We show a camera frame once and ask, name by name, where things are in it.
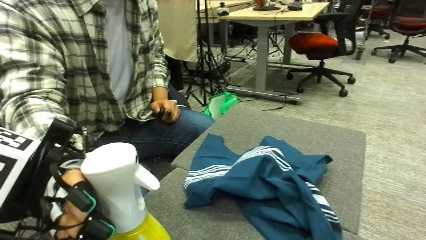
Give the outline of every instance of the jeans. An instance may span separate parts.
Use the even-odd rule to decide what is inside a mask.
[[[131,143],[142,163],[159,157],[175,158],[215,123],[204,113],[186,107],[180,107],[180,111],[180,118],[174,124],[160,119],[144,123],[127,119],[118,131],[104,133],[96,146],[114,142]]]

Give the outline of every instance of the yellow bottle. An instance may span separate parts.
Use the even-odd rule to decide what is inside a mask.
[[[140,186],[158,190],[160,182],[139,164],[134,145],[111,143],[95,149],[83,161],[82,172],[98,191],[104,215],[116,225],[111,240],[171,240],[146,207]]]
[[[111,240],[171,240],[155,216],[148,213],[144,223],[128,233],[118,233]]]

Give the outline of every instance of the table leg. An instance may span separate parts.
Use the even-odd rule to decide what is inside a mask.
[[[211,46],[215,44],[215,23],[210,23],[210,43]]]
[[[292,48],[291,48],[291,37],[295,35],[295,23],[289,23],[285,25],[285,45],[284,45],[284,56],[283,63],[285,65],[292,64]]]
[[[257,30],[257,72],[256,72],[256,87],[257,92],[267,91],[267,75],[268,75],[268,55],[269,55],[269,27],[260,26]]]
[[[228,21],[219,22],[220,38],[222,38],[222,52],[224,56],[228,54]]]

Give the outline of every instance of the gray floor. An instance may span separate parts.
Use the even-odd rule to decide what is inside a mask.
[[[369,240],[426,239],[426,59],[408,52],[391,64],[391,51],[371,55],[373,47],[403,42],[399,34],[392,34],[389,42],[372,36],[361,60],[347,56],[327,61],[329,68],[355,73],[357,83],[348,85],[347,98],[339,97],[340,88],[327,79],[321,84],[312,81],[305,85],[300,94],[304,103],[299,106],[242,98],[242,104],[368,134],[360,235]],[[426,37],[411,42],[426,47]],[[293,60],[317,64],[297,54]],[[255,60],[232,63],[232,71],[234,84],[255,85]],[[285,73],[287,70],[269,70],[269,90],[295,93],[297,81],[305,75],[295,74],[289,81]]]

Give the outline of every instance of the plaid shirt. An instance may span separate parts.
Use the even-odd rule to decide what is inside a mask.
[[[41,139],[55,117],[92,135],[152,118],[152,90],[168,81],[158,3],[124,1],[135,74],[123,113],[99,0],[0,0],[0,125]]]

